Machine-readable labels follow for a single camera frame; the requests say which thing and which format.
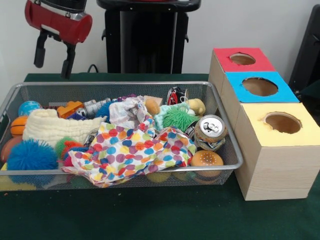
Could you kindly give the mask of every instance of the circular hole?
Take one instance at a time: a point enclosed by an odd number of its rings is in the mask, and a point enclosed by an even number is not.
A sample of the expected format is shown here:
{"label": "circular hole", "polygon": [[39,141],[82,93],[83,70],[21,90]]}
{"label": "circular hole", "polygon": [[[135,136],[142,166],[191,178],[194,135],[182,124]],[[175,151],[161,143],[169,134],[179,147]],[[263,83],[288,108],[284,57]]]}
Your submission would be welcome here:
{"label": "circular hole", "polygon": [[231,55],[230,59],[234,64],[238,65],[252,65],[256,63],[253,56],[241,52]]}
{"label": "circular hole", "polygon": [[278,87],[273,82],[262,77],[249,77],[242,82],[245,89],[251,94],[266,97],[278,92]]}
{"label": "circular hole", "polygon": [[285,112],[271,113],[265,118],[265,122],[274,130],[287,134],[297,133],[302,127],[297,118]]}

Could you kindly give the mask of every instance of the green tablecloth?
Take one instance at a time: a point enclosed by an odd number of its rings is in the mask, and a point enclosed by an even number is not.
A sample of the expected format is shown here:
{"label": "green tablecloth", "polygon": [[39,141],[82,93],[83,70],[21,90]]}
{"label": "green tablecloth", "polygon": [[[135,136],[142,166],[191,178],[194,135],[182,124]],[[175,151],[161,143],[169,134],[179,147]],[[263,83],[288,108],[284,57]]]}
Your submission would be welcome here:
{"label": "green tablecloth", "polygon": [[[205,74],[75,74],[73,81],[206,80]],[[30,74],[27,81],[57,81]],[[234,174],[220,186],[8,192],[0,239],[318,240],[320,178],[307,199],[244,201]]]}

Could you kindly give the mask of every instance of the blue box top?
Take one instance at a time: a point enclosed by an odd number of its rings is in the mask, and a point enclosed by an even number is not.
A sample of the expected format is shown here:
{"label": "blue box top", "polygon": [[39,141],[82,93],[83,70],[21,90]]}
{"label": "blue box top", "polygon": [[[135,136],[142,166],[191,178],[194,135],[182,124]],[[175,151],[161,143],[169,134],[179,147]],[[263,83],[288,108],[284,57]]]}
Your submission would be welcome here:
{"label": "blue box top", "polygon": [[227,72],[226,76],[241,103],[299,103],[276,71]]}

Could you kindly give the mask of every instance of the shape sorter box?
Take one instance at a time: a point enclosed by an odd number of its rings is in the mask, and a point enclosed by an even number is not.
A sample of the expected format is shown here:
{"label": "shape sorter box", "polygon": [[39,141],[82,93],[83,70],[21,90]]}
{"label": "shape sorter box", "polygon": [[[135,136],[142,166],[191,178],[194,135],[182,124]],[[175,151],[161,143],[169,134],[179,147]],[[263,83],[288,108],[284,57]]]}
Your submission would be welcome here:
{"label": "shape sorter box", "polygon": [[320,128],[302,103],[243,103],[234,133],[246,201],[308,196],[320,170]]}
{"label": "shape sorter box", "polygon": [[215,85],[219,95],[226,80],[225,73],[275,72],[268,58],[259,48],[214,48],[208,81]]}
{"label": "shape sorter box", "polygon": [[290,87],[276,71],[227,72],[221,101],[233,130],[241,103],[299,103]]}

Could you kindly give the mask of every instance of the black cable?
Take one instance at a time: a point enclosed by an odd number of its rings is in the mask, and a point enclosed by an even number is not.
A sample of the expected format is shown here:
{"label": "black cable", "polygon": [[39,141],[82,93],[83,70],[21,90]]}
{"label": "black cable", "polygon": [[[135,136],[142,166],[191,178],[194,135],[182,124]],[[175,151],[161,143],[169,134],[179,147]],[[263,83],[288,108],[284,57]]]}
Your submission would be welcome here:
{"label": "black cable", "polygon": [[96,73],[99,73],[99,70],[98,70],[98,68],[97,68],[97,66],[96,66],[95,64],[91,64],[91,65],[90,65],[87,73],[90,73],[90,71],[91,71],[92,68],[95,69],[95,72],[96,72]]}

